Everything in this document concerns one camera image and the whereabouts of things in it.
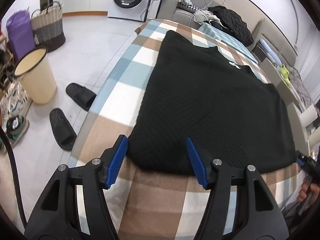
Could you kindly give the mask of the person's right hand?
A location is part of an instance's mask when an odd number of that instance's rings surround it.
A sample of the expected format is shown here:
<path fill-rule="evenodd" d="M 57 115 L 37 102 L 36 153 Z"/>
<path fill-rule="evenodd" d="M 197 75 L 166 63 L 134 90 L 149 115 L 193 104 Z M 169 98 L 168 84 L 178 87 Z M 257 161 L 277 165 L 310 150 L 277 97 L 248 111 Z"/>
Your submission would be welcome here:
<path fill-rule="evenodd" d="M 309 204 L 312 205 L 316 199 L 318 198 L 319 195 L 319 186 L 317 184 L 311 183 L 309 186 L 307 183 L 304 181 L 301 187 L 301 190 L 299 191 L 299 195 L 297 197 L 297 202 L 301 203 L 307 198 L 307 191 L 311 190 L 312 197 L 309 201 Z"/>

